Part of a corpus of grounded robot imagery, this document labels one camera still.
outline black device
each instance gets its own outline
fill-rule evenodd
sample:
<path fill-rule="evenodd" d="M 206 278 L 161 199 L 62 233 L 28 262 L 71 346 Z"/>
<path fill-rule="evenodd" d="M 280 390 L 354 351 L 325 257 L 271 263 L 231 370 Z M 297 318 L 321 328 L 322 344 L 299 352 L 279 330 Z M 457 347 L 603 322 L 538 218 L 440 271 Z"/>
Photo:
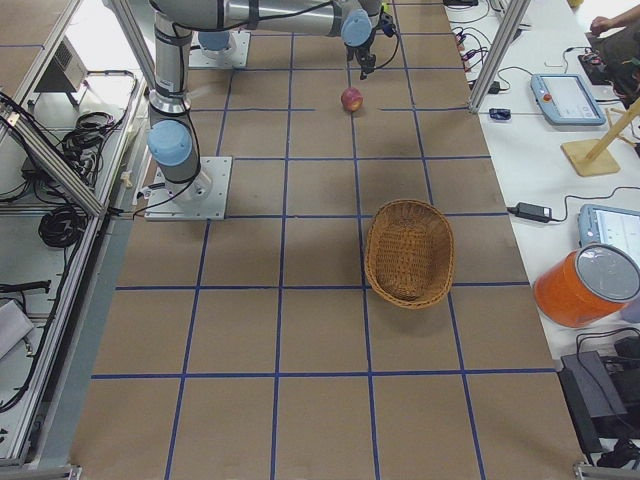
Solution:
<path fill-rule="evenodd" d="M 508 108 L 490 108 L 489 116 L 494 120 L 505 122 L 511 120 L 511 110 Z"/>
<path fill-rule="evenodd" d="M 628 443 L 640 431 L 640 332 L 627 330 L 636 335 L 616 341 L 615 355 L 600 357 L 597 351 L 566 355 L 558 372 L 582 451 L 601 452 L 600 438 L 619 439 L 598 466 L 640 463 L 640 450 Z"/>
<path fill-rule="evenodd" d="M 531 203 L 518 202 L 515 207 L 507 208 L 507 211 L 516 217 L 526 218 L 534 222 L 549 223 L 553 220 L 550 208 Z"/>
<path fill-rule="evenodd" d="M 478 0 L 442 0 L 447 7 L 477 7 Z"/>
<path fill-rule="evenodd" d="M 42 168 L 38 168 L 30 158 L 26 158 L 21 167 L 22 178 L 26 181 L 48 181 L 51 177 Z"/>
<path fill-rule="evenodd" d="M 607 66 L 596 53 L 578 55 L 578 61 L 592 85 L 611 84 L 607 74 Z"/>

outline brown paper floor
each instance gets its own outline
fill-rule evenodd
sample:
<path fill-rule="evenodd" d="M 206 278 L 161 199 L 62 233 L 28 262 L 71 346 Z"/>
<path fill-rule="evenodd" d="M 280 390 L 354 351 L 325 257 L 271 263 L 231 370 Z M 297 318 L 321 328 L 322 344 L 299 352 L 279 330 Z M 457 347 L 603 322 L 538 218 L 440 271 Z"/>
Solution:
<path fill-rule="evenodd" d="M 400 50 L 365 82 L 338 39 L 268 32 L 247 70 L 192 72 L 202 153 L 234 156 L 228 219 L 135 222 L 72 451 L 85 478 L 573 478 L 444 8 L 393 8 Z M 455 284 L 428 310 L 364 278 L 371 216 L 396 198 L 454 229 Z"/>

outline white table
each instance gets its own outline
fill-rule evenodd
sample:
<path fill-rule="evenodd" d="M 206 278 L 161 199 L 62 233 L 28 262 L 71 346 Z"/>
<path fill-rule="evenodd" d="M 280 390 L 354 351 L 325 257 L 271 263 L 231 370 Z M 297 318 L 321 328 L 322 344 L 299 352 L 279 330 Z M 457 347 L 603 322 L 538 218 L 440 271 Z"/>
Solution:
<path fill-rule="evenodd" d="M 475 23 L 457 24 L 478 18 L 486 11 L 486 3 L 466 10 L 447 9 L 451 26 L 474 27 L 493 39 L 499 18 L 494 12 Z M 519 66 L 532 73 L 563 73 L 562 54 L 569 47 L 588 46 L 581 27 L 565 1 L 531 0 L 527 15 L 533 28 L 523 31 L 511 45 L 501 68 Z M 483 45 L 486 40 L 476 35 Z M 466 48 L 477 48 L 475 40 L 467 40 Z M 582 74 L 587 83 L 576 49 L 566 54 L 567 73 Z M 474 79 L 477 69 L 469 72 Z M 522 201 L 551 207 L 554 217 L 564 214 L 563 199 L 567 194 L 579 196 L 608 195 L 620 185 L 640 186 L 640 158 L 633 148 L 621 140 L 615 140 L 609 151 L 620 164 L 620 172 L 613 175 L 590 178 L 580 177 L 566 159 L 560 146 L 574 140 L 598 139 L 608 127 L 554 127 L 543 117 L 529 87 L 530 76 L 518 70 L 503 72 L 511 83 L 507 93 L 488 95 L 480 108 L 479 120 L 493 159 L 500 187 L 508 206 Z M 610 99 L 610 87 L 591 87 L 597 99 Z M 487 114 L 489 108 L 509 108 L 512 120 L 496 122 Z M 624 132 L 632 138 L 629 130 Z M 640 191 L 620 191 L 613 199 L 598 201 L 569 200 L 569 218 L 561 224 L 541 224 L 511 217 L 529 281 L 533 284 L 544 272 L 552 268 L 569 252 L 578 248 L 577 213 L 584 203 L 598 203 L 619 208 L 638 209 Z M 562 355 L 575 353 L 575 336 L 583 330 L 560 326 L 541 314 L 551 354 L 560 367 Z M 619 314 L 589 325 L 589 330 L 607 331 L 630 326 Z M 611 339 L 604 340 L 602 348 L 610 346 Z M 597 342 L 590 343 L 595 347 Z"/>

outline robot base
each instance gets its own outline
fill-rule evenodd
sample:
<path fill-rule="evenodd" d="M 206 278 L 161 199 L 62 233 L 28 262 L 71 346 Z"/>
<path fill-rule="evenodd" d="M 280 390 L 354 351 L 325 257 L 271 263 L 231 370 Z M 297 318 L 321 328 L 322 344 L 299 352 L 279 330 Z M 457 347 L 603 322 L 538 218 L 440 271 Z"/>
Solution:
<path fill-rule="evenodd" d="M 151 207 L 145 211 L 145 218 L 149 221 L 224 220 L 232 163 L 231 157 L 202 157 L 201 168 L 213 179 L 209 195 L 193 202 L 178 203 L 172 200 Z M 164 175 L 160 169 L 156 172 L 154 181 L 164 182 Z M 149 197 L 149 205 L 164 202 L 169 198 L 167 190 L 153 190 Z"/>
<path fill-rule="evenodd" d="M 189 68 L 193 70 L 231 70 L 232 68 L 245 68 L 249 56 L 249 40 L 251 40 L 251 34 L 242 31 L 231 32 L 231 35 L 236 43 L 235 52 L 231 55 L 221 54 L 217 59 L 213 59 L 205 56 L 202 50 L 192 50 L 189 54 Z"/>

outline wicker basket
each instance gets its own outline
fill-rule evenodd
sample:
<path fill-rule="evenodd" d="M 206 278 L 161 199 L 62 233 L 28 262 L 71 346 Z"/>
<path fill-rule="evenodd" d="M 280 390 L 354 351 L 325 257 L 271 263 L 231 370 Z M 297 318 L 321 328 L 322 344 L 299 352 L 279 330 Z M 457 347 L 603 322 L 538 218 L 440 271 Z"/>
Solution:
<path fill-rule="evenodd" d="M 449 292 L 453 255 L 453 233 L 442 213 L 428 203 L 396 200 L 373 219 L 365 272 L 385 300 L 403 308 L 426 308 Z"/>

